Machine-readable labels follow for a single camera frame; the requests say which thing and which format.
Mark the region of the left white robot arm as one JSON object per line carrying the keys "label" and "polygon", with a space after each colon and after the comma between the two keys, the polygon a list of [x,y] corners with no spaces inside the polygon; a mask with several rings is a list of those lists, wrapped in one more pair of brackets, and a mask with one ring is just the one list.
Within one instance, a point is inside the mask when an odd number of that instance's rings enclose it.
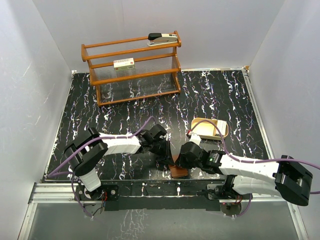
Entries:
{"label": "left white robot arm", "polygon": [[171,144],[167,131],[156,124],[151,129],[140,129],[135,133],[112,135],[99,133],[90,127],[64,148],[64,155],[70,158],[69,164],[74,175],[84,185],[82,192],[92,200],[99,200],[104,192],[96,172],[96,165],[102,157],[113,154],[156,155],[156,161],[173,165]]}

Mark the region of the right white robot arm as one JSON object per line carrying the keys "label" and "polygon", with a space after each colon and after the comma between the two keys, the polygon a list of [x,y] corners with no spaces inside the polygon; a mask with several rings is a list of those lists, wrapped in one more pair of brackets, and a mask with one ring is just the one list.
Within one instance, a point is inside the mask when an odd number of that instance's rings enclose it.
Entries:
{"label": "right white robot arm", "polygon": [[292,158],[263,162],[234,157],[221,150],[206,151],[188,141],[181,146],[176,164],[185,169],[199,168],[208,174],[225,176],[223,185],[209,190],[209,194],[219,199],[259,194],[280,196],[298,206],[309,204],[313,175]]}

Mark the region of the brown leather card holder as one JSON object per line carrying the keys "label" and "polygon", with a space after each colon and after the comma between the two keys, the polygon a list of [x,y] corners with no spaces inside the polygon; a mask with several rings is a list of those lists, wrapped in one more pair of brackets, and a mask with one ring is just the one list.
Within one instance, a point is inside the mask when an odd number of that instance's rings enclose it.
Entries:
{"label": "brown leather card holder", "polygon": [[177,166],[175,163],[178,160],[179,155],[176,154],[172,157],[174,164],[169,164],[168,167],[170,169],[170,174],[173,179],[178,179],[182,177],[187,177],[189,172],[186,168],[181,168]]}

